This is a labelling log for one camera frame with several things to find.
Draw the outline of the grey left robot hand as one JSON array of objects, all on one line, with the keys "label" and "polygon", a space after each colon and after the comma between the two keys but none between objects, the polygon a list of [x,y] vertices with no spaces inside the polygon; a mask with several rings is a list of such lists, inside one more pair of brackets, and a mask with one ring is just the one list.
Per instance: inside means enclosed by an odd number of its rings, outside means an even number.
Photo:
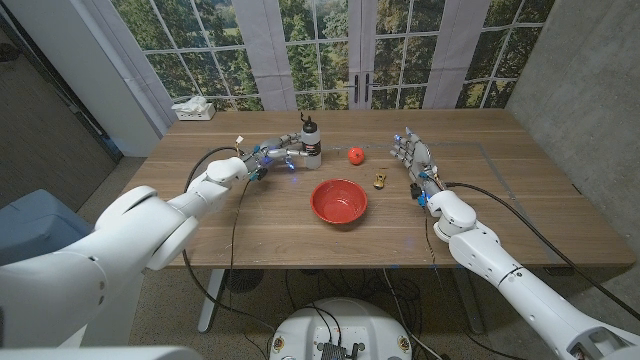
[{"label": "grey left robot hand", "polygon": [[268,167],[277,160],[283,160],[291,169],[294,169],[291,160],[293,156],[309,156],[309,152],[302,146],[300,133],[271,138],[256,145],[252,151],[240,152],[240,158],[248,169],[250,181],[261,180],[267,174]]}]

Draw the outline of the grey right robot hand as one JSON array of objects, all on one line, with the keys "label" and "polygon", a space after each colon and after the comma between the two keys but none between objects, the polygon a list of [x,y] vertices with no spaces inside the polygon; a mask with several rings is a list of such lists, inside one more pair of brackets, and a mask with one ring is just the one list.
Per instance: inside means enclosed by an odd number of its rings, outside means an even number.
[{"label": "grey right robot hand", "polygon": [[439,180],[438,168],[429,147],[409,128],[406,128],[405,136],[394,136],[390,153],[406,167],[411,180],[411,197],[421,207],[425,207],[433,195],[445,189]]}]

